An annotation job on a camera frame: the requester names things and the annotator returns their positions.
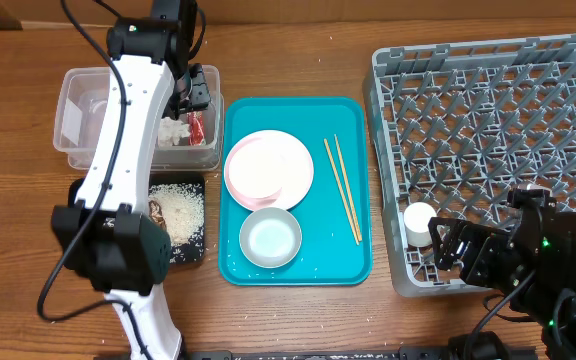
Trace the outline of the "grey bowl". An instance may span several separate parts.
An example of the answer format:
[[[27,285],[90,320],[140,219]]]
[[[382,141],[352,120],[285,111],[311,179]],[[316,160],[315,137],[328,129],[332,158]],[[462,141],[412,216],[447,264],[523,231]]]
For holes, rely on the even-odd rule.
[[[239,232],[239,245],[245,258],[265,269],[287,265],[298,254],[302,230],[287,210],[267,207],[252,212]]]

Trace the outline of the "white cup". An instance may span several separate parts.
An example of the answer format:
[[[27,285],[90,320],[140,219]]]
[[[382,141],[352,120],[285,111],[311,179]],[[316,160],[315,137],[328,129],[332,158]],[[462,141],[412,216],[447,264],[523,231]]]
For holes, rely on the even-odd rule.
[[[403,220],[409,246],[427,247],[432,244],[428,224],[436,216],[434,208],[424,202],[412,203],[405,209]]]

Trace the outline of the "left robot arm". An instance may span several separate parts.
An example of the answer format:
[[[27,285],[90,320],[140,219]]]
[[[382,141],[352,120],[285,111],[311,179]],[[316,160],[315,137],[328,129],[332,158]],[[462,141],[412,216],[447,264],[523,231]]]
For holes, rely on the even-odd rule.
[[[65,321],[110,305],[132,359],[183,359],[186,348],[163,289],[170,267],[169,234],[150,217],[148,190],[161,119],[204,110],[208,89],[193,63],[204,34],[194,1],[156,1],[149,16],[118,16],[105,48],[91,40],[111,74],[104,121],[86,177],[67,205],[54,207],[51,229],[63,255],[37,300],[37,313]],[[67,268],[102,293],[98,302],[52,317],[45,301]]]

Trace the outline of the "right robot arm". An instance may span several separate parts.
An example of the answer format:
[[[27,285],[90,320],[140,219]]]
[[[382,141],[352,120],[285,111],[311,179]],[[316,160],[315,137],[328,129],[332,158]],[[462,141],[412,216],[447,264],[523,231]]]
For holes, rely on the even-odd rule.
[[[452,338],[443,355],[530,358],[483,329],[509,306],[515,321],[541,325],[549,358],[576,359],[576,212],[558,211],[550,190],[535,184],[512,188],[506,203],[519,215],[509,230],[454,218],[428,223],[435,266],[446,270],[461,261],[461,280],[496,290],[500,300],[470,334]]]

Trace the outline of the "white napkin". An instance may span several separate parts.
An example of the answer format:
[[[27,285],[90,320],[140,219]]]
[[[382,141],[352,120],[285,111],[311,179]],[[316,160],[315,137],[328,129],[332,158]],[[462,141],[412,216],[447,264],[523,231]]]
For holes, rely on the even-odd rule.
[[[159,147],[188,146],[190,125],[181,120],[165,117],[160,121],[157,143]]]

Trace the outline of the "rice and food scraps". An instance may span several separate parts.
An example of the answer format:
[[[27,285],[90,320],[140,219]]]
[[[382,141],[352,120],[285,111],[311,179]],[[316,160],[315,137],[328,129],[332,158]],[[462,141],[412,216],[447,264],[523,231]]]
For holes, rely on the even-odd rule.
[[[199,183],[153,185],[149,199],[160,208],[173,246],[197,241],[204,233],[205,198]]]

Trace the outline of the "red snack wrapper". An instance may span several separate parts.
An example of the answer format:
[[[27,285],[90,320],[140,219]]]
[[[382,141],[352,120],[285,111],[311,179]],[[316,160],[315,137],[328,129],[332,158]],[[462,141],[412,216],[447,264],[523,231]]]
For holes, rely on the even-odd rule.
[[[189,125],[189,144],[192,146],[201,146],[206,143],[205,127],[202,112],[191,112],[187,114]]]

